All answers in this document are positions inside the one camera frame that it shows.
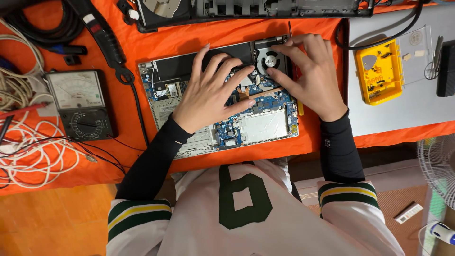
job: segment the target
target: gray table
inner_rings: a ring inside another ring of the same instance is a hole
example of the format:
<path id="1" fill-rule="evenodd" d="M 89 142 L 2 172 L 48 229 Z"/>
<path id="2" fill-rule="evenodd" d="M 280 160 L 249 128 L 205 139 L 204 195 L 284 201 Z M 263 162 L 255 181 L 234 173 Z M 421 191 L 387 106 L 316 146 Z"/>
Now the gray table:
<path id="1" fill-rule="evenodd" d="M 378 35 L 392 36 L 404 29 L 410 20 L 399 22 L 409 15 L 411 10 L 377 14 L 372 18 L 350 20 L 350 42 L 376 41 Z M 438 36 L 444 42 L 455 39 L 455 5 L 434 5 L 424 7 L 419 20 L 410 31 L 430 25 L 433 49 Z M 455 120 L 455 96 L 438 97 L 437 79 L 420 80 L 406 85 L 398 98 L 377 106 L 365 104 L 356 75 L 357 67 L 354 52 L 349 53 L 348 107 L 350 109 L 354 136 L 380 133 L 391 130 L 441 123 Z"/>

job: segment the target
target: yellow screwdriver handle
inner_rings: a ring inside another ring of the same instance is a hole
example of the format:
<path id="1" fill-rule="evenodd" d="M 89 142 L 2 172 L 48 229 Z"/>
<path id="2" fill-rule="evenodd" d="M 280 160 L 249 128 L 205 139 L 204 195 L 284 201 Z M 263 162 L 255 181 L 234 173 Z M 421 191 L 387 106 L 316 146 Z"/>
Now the yellow screwdriver handle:
<path id="1" fill-rule="evenodd" d="M 297 101 L 297 112 L 299 116 L 303 116 L 303 104 L 300 101 Z"/>

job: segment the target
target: orange table cover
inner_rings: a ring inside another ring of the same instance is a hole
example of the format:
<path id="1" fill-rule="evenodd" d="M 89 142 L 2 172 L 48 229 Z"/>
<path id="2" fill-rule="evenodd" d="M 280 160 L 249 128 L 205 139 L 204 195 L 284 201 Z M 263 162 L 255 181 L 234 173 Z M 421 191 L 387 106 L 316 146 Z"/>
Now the orange table cover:
<path id="1" fill-rule="evenodd" d="M 254 19 L 224 20 L 174 26 L 161 28 L 157 33 L 141 34 L 137 31 L 135 25 L 128 26 L 123 22 L 122 15 L 113 0 L 93 0 L 93 3 L 111 25 L 125 52 L 127 58 L 126 66 L 133 71 L 136 77 L 139 77 L 137 64 L 143 61 L 195 52 L 207 43 L 210 43 L 211 47 L 218 47 L 288 33 L 288 19 Z M 405 3 L 400 6 L 379 7 L 376 13 L 411 8 L 413 6 L 413 3 Z M 49 29 L 55 27 L 60 22 L 62 15 L 61 3 L 59 1 L 41 3 L 27 8 L 25 14 L 37 27 Z M 337 65 L 337 76 L 341 87 L 343 75 L 341 67 L 342 51 L 333 42 L 334 30 L 339 21 L 340 19 L 292 19 L 291 23 L 295 35 L 314 33 L 321 34 L 324 39 L 332 40 L 334 59 Z M 11 32 L 0 25 L 0 34 L 11 34 Z M 122 85 L 116 80 L 114 71 L 107 66 L 100 49 L 86 29 L 84 29 L 82 34 L 72 44 L 85 45 L 88 49 L 88 55 L 81 56 L 82 65 L 67 66 L 62 55 L 42 50 L 41 52 L 44 55 L 46 63 L 46 71 L 49 71 L 51 68 L 59 71 L 92 68 L 102 69 L 106 74 L 108 93 L 113 103 L 114 124 L 116 124 L 119 131 L 117 139 L 129 146 L 145 149 L 131 88 Z M 1 40 L 0 55 L 12 61 L 22 72 L 30 70 L 35 64 L 31 51 L 25 45 L 16 41 Z M 135 86 L 139 94 L 147 134 L 151 139 L 157 132 L 152 112 L 150 111 L 140 79 L 136 79 Z M 317 151 L 320 145 L 317 115 L 310 109 L 305 108 L 305 115 L 299 118 L 300 135 L 298 137 L 176 160 L 172 163 L 170 172 L 195 170 L 245 160 L 277 158 Z M 34 127 L 36 123 L 43 119 L 54 123 L 56 121 L 55 118 L 40 118 L 36 111 L 34 111 L 30 113 L 25 123 Z M 53 133 L 53 129 L 44 126 L 40 131 L 49 135 Z M 455 133 L 455 121 L 364 135 L 355 137 L 354 139 L 357 147 L 360 148 L 413 142 L 422 138 L 450 133 Z M 127 148 L 114 140 L 101 140 L 89 143 L 109 151 L 125 166 L 131 166 L 141 153 L 140 151 Z M 96 154 L 109 158 L 109 156 L 100 150 L 92 148 L 91 150 Z M 74 164 L 75 159 L 74 153 L 66 152 L 64 156 L 65 166 L 68 167 Z M 154 171 L 153 162 L 150 162 L 149 171 Z M 44 173 L 38 172 L 17 174 L 20 180 L 37 184 L 42 182 L 44 176 Z M 110 163 L 104 161 L 92 163 L 82 158 L 76 168 L 61 174 L 54 182 L 39 189 L 118 183 L 122 180 L 122 177 L 123 174 L 120 170 Z M 0 195 L 25 191 L 30 191 L 30 189 L 25 189 L 14 184 L 0 189 Z"/>

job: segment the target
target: person's left hand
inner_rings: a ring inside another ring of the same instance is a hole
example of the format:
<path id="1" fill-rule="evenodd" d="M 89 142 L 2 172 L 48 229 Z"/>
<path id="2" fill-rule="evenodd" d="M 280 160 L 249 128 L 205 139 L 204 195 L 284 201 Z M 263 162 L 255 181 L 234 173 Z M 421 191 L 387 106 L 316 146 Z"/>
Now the person's left hand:
<path id="1" fill-rule="evenodd" d="M 172 114 L 174 121 L 188 133 L 240 113 L 256 103 L 254 99 L 246 99 L 229 107 L 224 106 L 242 79 L 253 72 L 254 66 L 244 67 L 225 82 L 232 68 L 242 65 L 242 61 L 220 53 L 212 57 L 205 72 L 202 72 L 202 59 L 209 48 L 209 44 L 205 45 L 194 57 L 188 87 Z"/>

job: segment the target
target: hand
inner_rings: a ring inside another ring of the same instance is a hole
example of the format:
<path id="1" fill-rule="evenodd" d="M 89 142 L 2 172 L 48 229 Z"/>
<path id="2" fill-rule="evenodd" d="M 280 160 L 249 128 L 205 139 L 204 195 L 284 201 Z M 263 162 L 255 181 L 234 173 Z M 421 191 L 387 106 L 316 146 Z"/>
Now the hand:
<path id="1" fill-rule="evenodd" d="M 298 48 L 301 44 L 307 54 Z M 302 72 L 300 79 L 294 82 L 278 69 L 267 69 L 267 73 L 292 96 L 326 122 L 336 121 L 346 113 L 348 107 L 338 89 L 330 41 L 323 40 L 321 35 L 305 34 L 291 37 L 272 49 L 290 57 Z"/>
<path id="2" fill-rule="evenodd" d="M 205 72 L 202 72 L 202 59 L 209 48 L 209 44 L 205 45 L 194 57 L 188 87 L 172 114 L 174 121 L 188 133 L 240 113 L 256 103 L 254 99 L 246 99 L 229 107 L 224 106 L 240 81 L 253 72 L 254 66 L 244 67 L 225 82 L 232 68 L 242 65 L 242 61 L 220 53 L 212 57 Z"/>

